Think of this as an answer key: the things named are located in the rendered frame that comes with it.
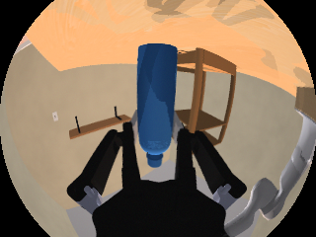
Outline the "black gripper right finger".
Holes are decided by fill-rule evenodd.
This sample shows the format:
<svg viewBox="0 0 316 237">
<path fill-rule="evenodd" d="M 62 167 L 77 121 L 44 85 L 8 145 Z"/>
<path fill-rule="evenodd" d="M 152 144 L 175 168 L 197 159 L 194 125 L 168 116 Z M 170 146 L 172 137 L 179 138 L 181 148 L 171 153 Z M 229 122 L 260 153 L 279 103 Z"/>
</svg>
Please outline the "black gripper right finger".
<svg viewBox="0 0 316 237">
<path fill-rule="evenodd" d="M 198 213 L 197 176 L 192 151 L 213 194 L 213 200 L 225 210 L 247 191 L 246 185 L 230 171 L 205 134 L 199 130 L 190 133 L 175 111 L 172 134 L 177 144 L 175 180 L 178 179 L 178 182 L 174 209 L 176 219 L 188 221 Z"/>
</svg>

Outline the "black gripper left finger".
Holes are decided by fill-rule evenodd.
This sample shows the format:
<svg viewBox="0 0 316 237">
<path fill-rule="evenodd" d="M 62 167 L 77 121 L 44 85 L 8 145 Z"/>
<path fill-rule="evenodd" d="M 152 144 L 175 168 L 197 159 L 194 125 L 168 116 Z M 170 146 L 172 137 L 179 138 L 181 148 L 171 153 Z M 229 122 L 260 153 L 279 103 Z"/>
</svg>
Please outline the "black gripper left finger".
<svg viewBox="0 0 316 237">
<path fill-rule="evenodd" d="M 131 121 L 122 124 L 123 132 L 111 129 L 100 142 L 83 172 L 67 188 L 68 195 L 93 214 L 102 204 L 111 169 L 122 146 L 122 192 L 124 213 L 132 222 L 143 223 L 149 211 L 140 179 L 135 145 L 138 135 L 137 110 Z"/>
</svg>

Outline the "brown wooden shelving unit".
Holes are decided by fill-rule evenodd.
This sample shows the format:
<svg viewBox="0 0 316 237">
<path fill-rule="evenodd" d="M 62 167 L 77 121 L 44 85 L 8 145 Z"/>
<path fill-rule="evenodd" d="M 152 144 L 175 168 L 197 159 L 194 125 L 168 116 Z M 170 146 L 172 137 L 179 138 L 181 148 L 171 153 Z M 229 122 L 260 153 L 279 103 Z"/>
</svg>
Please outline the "brown wooden shelving unit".
<svg viewBox="0 0 316 237">
<path fill-rule="evenodd" d="M 205 134 L 213 146 L 221 143 L 231 114 L 237 65 L 213 52 L 197 47 L 196 50 L 192 51 L 178 50 L 177 68 L 177 71 L 195 74 L 192 108 L 189 110 L 176 110 L 177 116 L 180 121 L 186 125 L 185 128 L 187 128 L 190 133 L 195 133 L 196 130 L 199 130 Z M 231 74 L 230 91 L 224 121 L 202 111 L 205 77 L 206 71 L 208 70 L 211 72 L 218 71 L 219 73 Z M 218 139 L 206 132 L 207 129 L 218 126 L 222 126 Z"/>
</svg>

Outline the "blue bottle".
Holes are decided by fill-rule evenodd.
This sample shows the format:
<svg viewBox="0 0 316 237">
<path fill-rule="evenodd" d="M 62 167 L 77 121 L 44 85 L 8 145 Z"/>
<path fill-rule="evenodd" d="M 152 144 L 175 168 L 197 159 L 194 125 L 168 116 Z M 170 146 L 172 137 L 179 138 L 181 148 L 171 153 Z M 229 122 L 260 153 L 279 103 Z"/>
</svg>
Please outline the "blue bottle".
<svg viewBox="0 0 316 237">
<path fill-rule="evenodd" d="M 172 140 L 178 48 L 146 43 L 137 50 L 137 121 L 141 148 L 152 168 L 162 165 Z"/>
</svg>

